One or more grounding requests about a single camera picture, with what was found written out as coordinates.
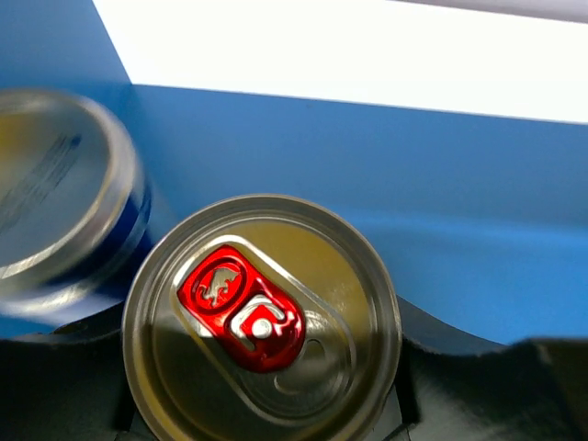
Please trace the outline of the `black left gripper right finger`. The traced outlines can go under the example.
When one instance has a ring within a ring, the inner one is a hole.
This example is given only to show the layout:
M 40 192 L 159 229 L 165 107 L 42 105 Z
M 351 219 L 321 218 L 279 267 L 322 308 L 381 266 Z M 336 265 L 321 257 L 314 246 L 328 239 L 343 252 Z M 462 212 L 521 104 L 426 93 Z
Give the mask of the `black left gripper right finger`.
M 587 340 L 501 345 L 399 301 L 397 440 L 584 440 Z

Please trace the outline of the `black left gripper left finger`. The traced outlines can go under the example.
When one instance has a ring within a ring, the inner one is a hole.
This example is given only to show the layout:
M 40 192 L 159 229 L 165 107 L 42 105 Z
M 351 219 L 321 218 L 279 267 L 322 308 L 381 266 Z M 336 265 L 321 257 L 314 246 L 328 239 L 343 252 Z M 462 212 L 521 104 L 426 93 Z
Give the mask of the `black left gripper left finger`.
M 132 418 L 119 320 L 2 340 L 2 439 L 115 440 Z

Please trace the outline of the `red bull can silver top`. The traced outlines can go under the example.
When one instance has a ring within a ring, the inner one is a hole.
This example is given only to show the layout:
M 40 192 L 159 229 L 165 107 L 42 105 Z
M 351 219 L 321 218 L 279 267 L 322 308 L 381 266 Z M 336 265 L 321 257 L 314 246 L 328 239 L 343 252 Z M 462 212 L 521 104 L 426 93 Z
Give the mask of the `red bull can silver top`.
M 1 94 L 1 311 L 60 320 L 138 253 L 152 191 L 122 122 L 96 101 Z

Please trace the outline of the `red bull can red tab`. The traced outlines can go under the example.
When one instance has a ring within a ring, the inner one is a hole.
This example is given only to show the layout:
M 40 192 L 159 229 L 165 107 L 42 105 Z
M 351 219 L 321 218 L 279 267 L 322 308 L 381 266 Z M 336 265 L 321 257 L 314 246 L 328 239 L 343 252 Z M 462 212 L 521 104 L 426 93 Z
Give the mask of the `red bull can red tab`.
M 331 211 L 229 198 L 174 227 L 126 300 L 122 353 L 159 440 L 363 440 L 401 354 L 389 273 Z

